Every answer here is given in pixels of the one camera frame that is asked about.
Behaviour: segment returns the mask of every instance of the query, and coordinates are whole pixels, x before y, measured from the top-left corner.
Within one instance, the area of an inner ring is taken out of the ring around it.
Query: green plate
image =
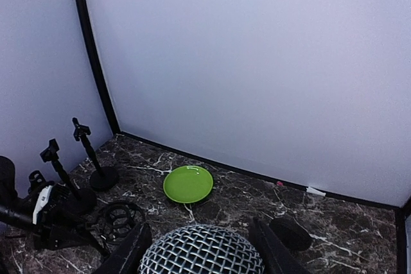
[[[213,177],[199,166],[182,166],[164,179],[167,197],[179,203],[193,203],[205,198],[213,189]]]

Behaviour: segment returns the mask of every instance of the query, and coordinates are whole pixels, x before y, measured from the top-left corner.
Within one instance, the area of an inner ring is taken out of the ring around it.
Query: woven metal basket
[[[160,238],[145,253],[139,273],[262,274],[263,261],[242,236],[226,228],[192,225]]]

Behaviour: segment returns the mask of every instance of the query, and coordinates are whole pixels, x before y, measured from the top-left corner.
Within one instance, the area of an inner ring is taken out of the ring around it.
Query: black vertical post
[[[92,33],[89,11],[87,9],[86,0],[76,0],[78,18],[83,31],[85,48],[89,55],[89,61],[91,70],[96,82],[98,94],[100,95],[101,102],[109,121],[111,131],[113,134],[120,133],[120,127],[118,125],[116,113],[114,112],[113,105],[111,103],[109,90],[104,80],[103,70],[101,69],[100,59],[98,58],[97,47],[94,41],[94,35]]]

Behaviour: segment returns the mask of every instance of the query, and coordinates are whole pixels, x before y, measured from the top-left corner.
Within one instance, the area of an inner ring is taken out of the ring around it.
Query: marble tabletop
[[[207,223],[247,235],[252,217],[296,220],[314,238],[295,258],[312,273],[395,273],[396,228],[392,210],[366,207],[249,177],[184,157],[130,137],[116,135],[98,151],[100,164],[115,166],[119,183],[97,193],[98,206],[128,200],[146,212],[153,239],[188,224]],[[214,178],[212,193],[202,202],[181,205],[162,191],[165,176],[174,168],[198,165]],[[79,187],[87,187],[94,171],[87,159],[71,173]],[[51,252],[33,249],[31,237],[2,239],[0,252],[10,273],[88,274],[100,265],[94,249],[82,246]]]

